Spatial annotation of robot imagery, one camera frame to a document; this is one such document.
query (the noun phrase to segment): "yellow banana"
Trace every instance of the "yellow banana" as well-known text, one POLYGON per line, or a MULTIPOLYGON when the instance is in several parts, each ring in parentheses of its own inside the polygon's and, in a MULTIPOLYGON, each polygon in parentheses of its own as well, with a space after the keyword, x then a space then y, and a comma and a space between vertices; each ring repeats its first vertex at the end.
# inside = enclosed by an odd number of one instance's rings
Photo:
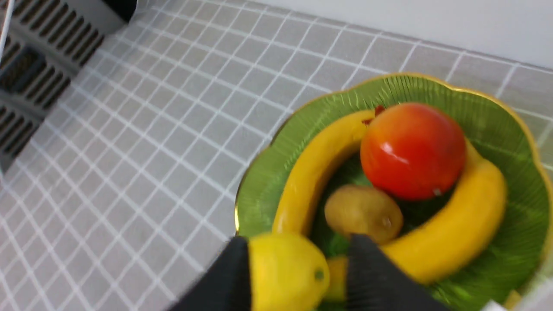
MULTIPOLYGON (((381 247, 404 273, 421 284, 445 278, 477 257, 503 220, 507 185, 501 171, 467 141, 467 162, 447 205, 422 226, 381 247)), ((327 300, 344 300, 347 259, 332 267, 327 300)))

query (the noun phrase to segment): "white wall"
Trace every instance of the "white wall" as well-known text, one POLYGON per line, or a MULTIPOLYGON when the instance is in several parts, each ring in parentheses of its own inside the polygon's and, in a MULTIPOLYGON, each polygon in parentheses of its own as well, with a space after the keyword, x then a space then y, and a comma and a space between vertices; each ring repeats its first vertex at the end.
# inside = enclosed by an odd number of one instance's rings
POLYGON ((553 68, 552 0, 257 0, 553 68))

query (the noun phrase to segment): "black object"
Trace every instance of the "black object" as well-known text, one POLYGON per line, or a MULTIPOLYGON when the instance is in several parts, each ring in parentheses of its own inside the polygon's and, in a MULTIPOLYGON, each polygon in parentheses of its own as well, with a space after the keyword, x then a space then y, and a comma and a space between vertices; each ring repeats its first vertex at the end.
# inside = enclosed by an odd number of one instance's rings
MULTIPOLYGON (((348 311, 448 311, 390 262, 368 236, 352 236, 348 257, 348 311)), ((248 242, 236 236, 204 276, 168 311, 251 308, 248 242)))
POLYGON ((25 46, 0 72, 0 89, 8 94, 20 92, 45 63, 44 54, 25 46))
POLYGON ((125 22, 129 22, 137 7, 137 0, 102 0, 125 22))
POLYGON ((448 311, 398 269, 368 236, 353 235, 348 252, 348 311, 448 311))
POLYGON ((250 311, 248 241, 233 237, 200 280, 168 311, 250 311))

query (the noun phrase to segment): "gray tile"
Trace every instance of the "gray tile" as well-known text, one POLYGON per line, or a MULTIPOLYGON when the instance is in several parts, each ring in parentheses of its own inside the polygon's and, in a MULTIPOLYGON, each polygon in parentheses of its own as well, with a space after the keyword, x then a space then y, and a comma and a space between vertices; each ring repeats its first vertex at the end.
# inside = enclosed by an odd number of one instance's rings
POLYGON ((220 195, 221 193, 217 189, 200 179, 186 196, 184 202, 200 215, 205 216, 220 195))
POLYGON ((257 100, 242 92, 234 92, 223 107, 223 111, 239 120, 244 119, 257 100))
POLYGON ((43 241, 37 236, 25 250, 24 256, 31 267, 38 262, 38 260, 48 252, 43 241))
POLYGON ((141 81, 142 81, 142 75, 137 73, 136 71, 131 71, 129 72, 127 77, 123 80, 123 82, 121 83, 121 86, 129 92, 134 92, 134 89, 137 88, 137 86, 140 84, 141 81))
POLYGON ((511 65, 464 55, 449 82, 494 95, 511 65))
POLYGON ((186 19, 177 16, 171 21, 167 28, 165 28, 165 31, 172 35, 178 36, 184 30, 187 24, 188 21, 186 19))
POLYGON ((200 95, 203 93, 203 91, 207 88, 209 83, 211 82, 210 79, 205 78, 199 74, 193 74, 189 79, 188 82, 184 85, 182 88, 188 95, 194 97, 195 99, 200 97, 200 95))
POLYGON ((103 109, 99 109, 94 117, 89 121, 90 126, 99 131, 107 123, 111 116, 103 109))
POLYGON ((542 118, 527 115, 526 113, 522 112, 517 112, 517 114, 524 121, 524 123, 526 123, 526 125, 530 129, 530 132, 534 136, 534 139, 540 137, 548 124, 548 121, 542 118))
POLYGON ((150 160, 145 170, 158 181, 162 181, 175 163, 176 161, 172 157, 159 150, 150 160))
POLYGON ((201 6, 202 6, 201 1, 197 1, 197 0, 188 1, 180 11, 180 14, 187 17, 193 17, 196 14, 196 12, 200 9, 201 6))
POLYGON ((217 115, 205 130, 204 136, 222 146, 237 126, 238 124, 234 121, 217 115))
POLYGON ((152 279, 135 263, 123 276, 119 287, 131 302, 136 303, 151 283, 152 279))
POLYGON ((71 285, 65 276, 60 274, 46 291, 46 296, 54 309, 59 309, 70 293, 72 293, 71 285))
POLYGON ((321 90, 315 89, 311 86, 305 86, 305 89, 301 92, 300 96, 295 100, 290 108, 292 108, 293 110, 297 110, 311 100, 318 98, 324 94, 325 92, 321 90))
POLYGON ((163 186, 174 195, 181 197, 190 188, 196 178, 196 174, 182 164, 179 164, 173 172, 169 174, 167 180, 163 182, 163 186))
POLYGON ((258 64, 276 71, 280 71, 288 62, 294 51, 276 45, 270 45, 261 56, 258 64))
POLYGON ((116 231, 121 231, 135 214, 134 208, 125 200, 119 199, 106 215, 106 220, 116 231))
POLYGON ((377 38, 363 65, 388 72, 396 72, 403 65, 412 47, 413 45, 410 43, 377 38))
POLYGON ((198 170, 203 171, 216 153, 215 147, 199 138, 184 159, 198 170))
POLYGON ((137 68, 142 71, 148 72, 150 71, 150 69, 152 69, 155 63, 157 63, 157 61, 158 61, 158 58, 156 58, 154 55, 144 54, 142 59, 138 61, 137 68))
POLYGON ((209 120, 213 117, 214 113, 200 105, 194 105, 192 110, 184 118, 183 123, 192 129, 201 132, 207 125, 209 120))
POLYGON ((253 35, 272 40, 277 31, 284 22, 284 18, 272 15, 261 15, 259 22, 252 31, 253 35))
POLYGON ((163 110, 169 104, 171 100, 176 96, 176 93, 169 90, 167 87, 160 85, 159 88, 153 93, 149 100, 149 103, 155 107, 163 110))
POLYGON ((269 72, 252 68, 240 84, 240 87, 256 95, 261 95, 271 84, 274 78, 275 76, 269 72))
POLYGON ((188 53, 182 59, 182 62, 192 68, 200 66, 201 62, 206 58, 208 51, 192 46, 188 53))
POLYGON ((20 310, 26 310, 36 296, 38 296, 38 291, 35 285, 33 285, 33 281, 27 278, 15 293, 13 299, 20 310))
POLYGON ((42 227, 44 222, 46 222, 47 219, 50 218, 50 216, 54 213, 54 208, 52 207, 52 204, 44 200, 40 206, 33 212, 33 218, 36 221, 36 223, 42 227))
POLYGON ((138 252, 153 233, 154 229, 141 216, 138 216, 131 222, 122 236, 138 252))
POLYGON ((202 96, 201 101, 218 109, 227 100, 231 92, 232 89, 229 87, 213 82, 202 96))
POLYGON ((190 22, 180 36, 194 42, 198 39, 204 28, 205 26, 202 24, 190 22))
MULTIPOLYGON (((40 285, 45 286, 53 278, 56 272, 58 272, 58 270, 59 267, 56 262, 52 259, 50 255, 46 255, 46 257, 36 267, 33 273, 40 285)), ((52 288, 52 286, 50 286, 50 290, 52 289, 54 290, 54 292, 60 290, 60 288, 52 288)))
POLYGON ((403 71, 420 72, 439 79, 445 79, 457 57, 457 53, 417 46, 403 71))
POLYGON ((90 259, 88 253, 86 253, 82 248, 79 247, 77 253, 65 266, 65 268, 67 269, 67 272, 69 273, 73 281, 79 284, 93 266, 94 263, 90 259))
POLYGON ((180 89, 191 74, 192 72, 188 71, 188 69, 175 66, 169 76, 167 76, 167 79, 165 79, 165 82, 176 89, 180 89))
POLYGON ((105 175, 110 175, 113 169, 119 165, 121 157, 113 150, 108 150, 96 163, 98 169, 105 175))
POLYGON ((135 204, 141 206, 146 202, 154 189, 155 185, 141 174, 133 181, 129 189, 127 189, 127 195, 135 204))
POLYGON ((215 16, 218 9, 219 9, 219 5, 206 2, 200 8, 195 18, 199 20, 203 20, 205 22, 209 22, 215 16))
POLYGON ((152 123, 152 127, 148 130, 147 135, 157 143, 163 143, 175 127, 176 125, 173 121, 160 115, 152 123))
POLYGON ((165 59, 160 59, 153 67, 150 69, 150 75, 158 78, 159 80, 164 80, 174 65, 165 59))
POLYGON ((208 75, 216 76, 219 71, 226 64, 227 58, 224 58, 213 52, 209 53, 207 59, 200 66, 200 70, 207 73, 208 75))
POLYGON ((259 13, 242 10, 232 23, 231 28, 240 32, 250 33, 259 19, 259 13))
POLYGON ((298 95, 302 85, 286 77, 279 76, 271 85, 264 97, 284 107, 290 106, 290 103, 298 95))
POLYGON ((102 130, 102 136, 108 141, 113 141, 124 129, 125 125, 116 118, 111 118, 102 130))
POLYGON ((223 35, 223 38, 217 43, 215 46, 215 49, 218 51, 227 53, 227 54, 234 54, 234 51, 238 49, 242 41, 244 41, 245 37, 242 35, 234 34, 234 33, 225 33, 223 35))
POLYGON ((165 108, 165 113, 176 120, 181 120, 182 117, 192 107, 193 102, 182 95, 177 95, 171 103, 165 108))
POLYGON ((138 165, 144 165, 154 154, 156 146, 146 139, 140 139, 129 152, 129 157, 138 165))
POLYGON ((25 221, 23 225, 20 225, 18 230, 19 231, 15 235, 15 241, 23 248, 31 241, 31 238, 36 234, 36 230, 29 221, 25 221))
POLYGON ((116 292, 112 292, 101 307, 99 307, 98 311, 124 311, 127 309, 128 306, 123 302, 121 297, 116 292))
POLYGON ((186 250, 194 259, 204 267, 208 267, 215 256, 221 252, 223 241, 221 241, 211 230, 202 226, 194 236, 186 250))
POLYGON ((100 224, 92 230, 90 236, 86 239, 86 245, 88 245, 97 258, 100 258, 114 238, 115 237, 107 230, 106 226, 100 224))
POLYGON ((248 72, 249 67, 247 65, 238 63, 234 60, 228 62, 228 64, 223 68, 221 73, 219 73, 219 79, 229 82, 233 85, 238 85, 242 78, 248 72))
POLYGON ((227 188, 241 170, 241 163, 224 153, 220 153, 208 168, 206 175, 223 188, 227 188))
POLYGON ((323 25, 313 25, 300 48, 326 55, 340 31, 323 25))
POLYGON ((123 245, 116 242, 113 247, 106 252, 101 264, 113 279, 117 279, 131 260, 132 257, 125 250, 123 245))
POLYGON ((140 257, 154 273, 160 274, 175 256, 175 253, 175 249, 169 243, 161 236, 156 235, 140 254, 140 257))
POLYGON ((245 127, 240 127, 227 143, 226 149, 244 160, 249 160, 257 151, 262 140, 263 137, 245 127))
POLYGON ((500 99, 513 107, 551 116, 551 85, 553 74, 530 68, 517 68, 500 99))
POLYGON ((173 44, 171 45, 171 47, 169 48, 169 50, 165 55, 172 60, 180 61, 182 57, 184 57, 188 49, 190 49, 190 45, 176 40, 176 41, 173 41, 173 44))
POLYGON ((140 135, 130 127, 126 127, 113 145, 122 153, 128 154, 129 150, 131 150, 134 144, 139 140, 140 135))
POLYGON ((296 52, 284 68, 283 73, 307 81, 321 62, 322 58, 318 56, 296 52))
POLYGON ((255 63, 266 48, 267 43, 248 38, 236 51, 236 57, 255 63))
POLYGON ((365 51, 373 39, 371 35, 344 30, 330 51, 330 56, 358 64, 363 60, 365 51))
POLYGON ((88 279, 82 284, 81 291, 88 302, 95 305, 106 294, 109 287, 109 281, 106 280, 98 268, 94 268, 88 279))
POLYGON ((157 190, 150 200, 144 204, 143 211, 157 224, 161 224, 175 207, 175 200, 163 191, 157 190))
POLYGON ((283 111, 262 101, 257 102, 245 122, 260 131, 269 133, 275 126, 283 111))
POLYGON ((183 244, 199 224, 184 208, 178 207, 163 226, 165 231, 177 244, 183 244))
POLYGON ((136 99, 129 97, 127 102, 123 104, 121 109, 117 112, 123 119, 130 121, 136 115, 138 110, 142 108, 142 104, 139 103, 136 99))
POLYGON ((347 82, 355 71, 355 67, 341 64, 333 60, 325 60, 315 76, 311 79, 314 84, 327 89, 338 91, 347 82))
POLYGON ((73 226, 73 229, 75 229, 81 237, 85 237, 97 221, 98 217, 96 217, 90 208, 88 206, 83 206, 75 218, 73 218, 71 226, 73 226))
POLYGON ((357 70, 357 72, 353 75, 353 77, 351 78, 351 80, 349 81, 349 84, 346 85, 346 88, 349 88, 349 87, 354 87, 368 79, 372 79, 376 76, 378 76, 379 74, 377 74, 376 72, 372 72, 372 71, 369 71, 369 70, 365 70, 365 69, 361 69, 359 68, 357 70))
POLYGON ((207 27, 204 32, 198 38, 198 43, 208 46, 210 48, 215 46, 215 43, 219 41, 219 38, 223 36, 224 31, 216 29, 214 27, 207 27))
POLYGON ((158 35, 157 39, 150 46, 150 49, 159 54, 165 54, 167 49, 171 46, 171 43, 173 43, 172 39, 169 39, 164 35, 158 35))
POLYGON ((152 311, 152 310, 163 310, 164 308, 169 307, 171 300, 159 289, 159 287, 154 287, 140 306, 140 311, 152 311))
POLYGON ((234 201, 226 196, 217 204, 208 221, 228 237, 234 236, 234 201))
POLYGON ((304 37, 308 27, 309 23, 287 19, 284 21, 280 31, 276 35, 275 41, 291 46, 297 46, 300 44, 301 39, 304 37))
POLYGON ((169 136, 164 146, 177 156, 182 156, 185 151, 191 146, 195 136, 189 131, 177 126, 175 131, 169 136))
POLYGON ((236 15, 238 15, 238 12, 238 9, 223 6, 211 22, 216 25, 228 27, 231 25, 236 15))
POLYGON ((61 233, 58 244, 54 246, 54 252, 60 260, 67 261, 69 257, 75 252, 79 242, 69 230, 65 230, 61 233))
POLYGON ((169 267, 167 273, 163 275, 161 281, 174 295, 178 296, 192 285, 199 274, 187 260, 179 256, 169 267))
POLYGON ((138 173, 137 169, 131 166, 127 162, 121 162, 121 164, 113 171, 113 174, 110 176, 111 181, 119 189, 125 189, 130 183, 131 180, 138 173))

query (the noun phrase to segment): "gold plate rim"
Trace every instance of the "gold plate rim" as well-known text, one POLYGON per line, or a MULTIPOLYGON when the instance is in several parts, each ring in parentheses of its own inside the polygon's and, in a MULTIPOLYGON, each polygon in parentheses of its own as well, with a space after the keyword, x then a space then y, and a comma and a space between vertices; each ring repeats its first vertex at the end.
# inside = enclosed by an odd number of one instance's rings
POLYGON ((398 73, 394 73, 394 74, 386 74, 386 75, 380 75, 380 76, 373 77, 373 78, 365 80, 365 81, 363 81, 363 82, 361 82, 361 83, 359 83, 359 84, 357 84, 353 87, 350 87, 349 89, 324 94, 324 95, 319 96, 315 99, 312 99, 309 102, 307 102, 306 104, 302 105, 298 110, 294 111, 294 113, 292 113, 290 116, 288 116, 288 118, 286 118, 286 120, 280 125, 278 130, 275 132, 275 134, 273 135, 273 139, 271 139, 270 143, 265 148, 263 148, 263 150, 261 150, 253 158, 253 160, 250 162, 248 168, 244 172, 244 175, 242 175, 242 179, 240 180, 240 183, 238 184, 238 189, 236 191, 236 197, 234 198, 234 226, 236 227, 236 235, 238 235, 239 229, 240 229, 240 224, 239 224, 239 221, 238 221, 238 195, 240 194, 242 184, 243 184, 247 174, 249 173, 249 170, 253 166, 253 164, 261 157, 261 155, 263 153, 265 153, 273 145, 273 143, 274 143, 275 139, 278 137, 280 131, 282 131, 282 129, 286 126, 286 124, 288 123, 288 121, 290 121, 290 119, 292 117, 294 117, 297 113, 299 113, 302 109, 304 109, 309 104, 311 104, 314 101, 317 101, 321 98, 331 96, 331 95, 335 95, 335 94, 344 94, 344 93, 350 92, 350 91, 352 91, 352 90, 358 88, 359 86, 361 86, 365 83, 368 83, 368 82, 373 82, 373 81, 377 81, 377 80, 384 80, 384 79, 388 79, 388 78, 391 78, 391 77, 405 77, 405 76, 423 78, 423 79, 438 83, 441 86, 444 86, 444 87, 446 87, 446 88, 448 88, 448 89, 450 89, 454 92, 464 92, 464 93, 473 94, 473 95, 476 95, 476 96, 483 97, 487 100, 492 101, 497 106, 499 106, 500 108, 505 110, 518 123, 520 128, 523 130, 523 132, 526 136, 526 139, 529 142, 530 150, 532 152, 532 159, 533 159, 533 162, 534 162, 534 166, 538 169, 538 172, 540 173, 541 178, 545 183, 545 188, 547 190, 547 198, 548 198, 548 202, 549 202, 549 211, 550 211, 549 212, 549 218, 550 219, 549 219, 549 228, 547 230, 547 238, 546 238, 546 241, 544 243, 544 248, 542 250, 541 257, 540 257, 540 265, 543 264, 545 262, 545 260, 547 259, 548 254, 550 253, 550 251, 553 250, 553 185, 551 184, 551 181, 550 181, 549 177, 547 176, 547 172, 545 171, 545 168, 541 164, 541 158, 540 158, 540 155, 539 155, 538 145, 536 144, 534 136, 530 132, 530 129, 528 128, 526 123, 524 123, 524 121, 518 116, 518 114, 511 107, 509 107, 503 101, 501 101, 501 100, 499 100, 499 99, 497 99, 497 98, 495 98, 491 95, 482 93, 480 91, 468 89, 468 88, 465 88, 465 87, 453 86, 453 85, 449 84, 448 82, 440 80, 436 77, 425 75, 425 74, 419 74, 419 73, 415 73, 415 72, 398 72, 398 73))

